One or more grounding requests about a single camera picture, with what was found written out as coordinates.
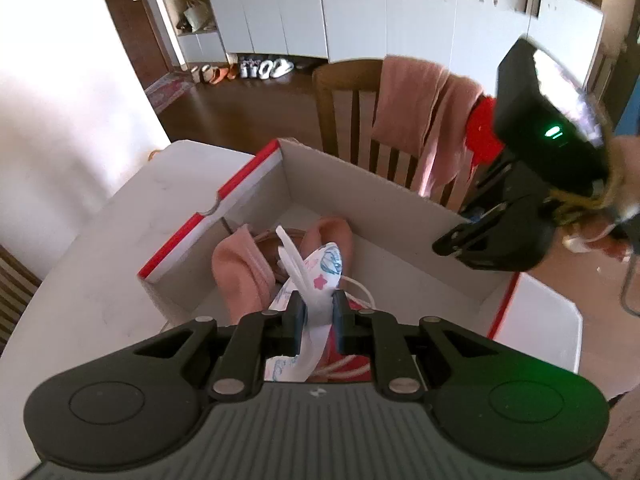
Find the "person right hand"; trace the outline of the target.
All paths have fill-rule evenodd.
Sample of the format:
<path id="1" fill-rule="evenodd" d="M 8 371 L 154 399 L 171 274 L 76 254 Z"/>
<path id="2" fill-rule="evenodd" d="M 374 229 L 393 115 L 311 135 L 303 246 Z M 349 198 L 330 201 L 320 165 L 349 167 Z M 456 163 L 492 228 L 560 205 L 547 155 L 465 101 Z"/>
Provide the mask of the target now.
<path id="1" fill-rule="evenodd" d="M 612 231 L 614 218 L 628 220 L 639 212 L 639 137 L 616 136 L 611 148 L 623 177 L 614 198 L 615 211 L 586 214 L 566 229 L 562 245 L 574 254 L 600 250 L 618 261 L 626 261 L 632 253 L 631 244 L 628 240 L 614 238 Z"/>

